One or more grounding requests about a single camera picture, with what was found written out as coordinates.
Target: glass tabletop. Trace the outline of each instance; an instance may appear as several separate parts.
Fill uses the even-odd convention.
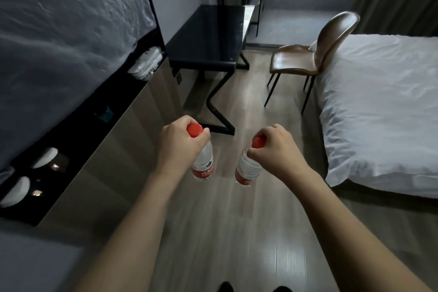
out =
[[[254,6],[201,5],[166,45],[173,68],[234,70]]]

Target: chair backrest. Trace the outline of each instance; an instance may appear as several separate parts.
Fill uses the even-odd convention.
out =
[[[314,53],[315,66],[323,72],[341,43],[352,33],[360,17],[353,12],[342,12],[333,17],[319,33]]]

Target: forearm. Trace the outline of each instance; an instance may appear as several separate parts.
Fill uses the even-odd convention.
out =
[[[171,193],[167,180],[156,174],[150,176],[76,291],[148,290]]]
[[[291,176],[286,184],[302,203],[341,291],[430,291],[316,172]]]

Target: chair seat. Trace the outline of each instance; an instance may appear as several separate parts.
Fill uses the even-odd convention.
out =
[[[279,48],[271,58],[270,73],[316,75],[313,52],[302,45],[287,45]]]

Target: white bedding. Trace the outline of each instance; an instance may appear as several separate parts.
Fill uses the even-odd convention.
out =
[[[351,35],[317,89],[330,186],[438,198],[438,37]]]

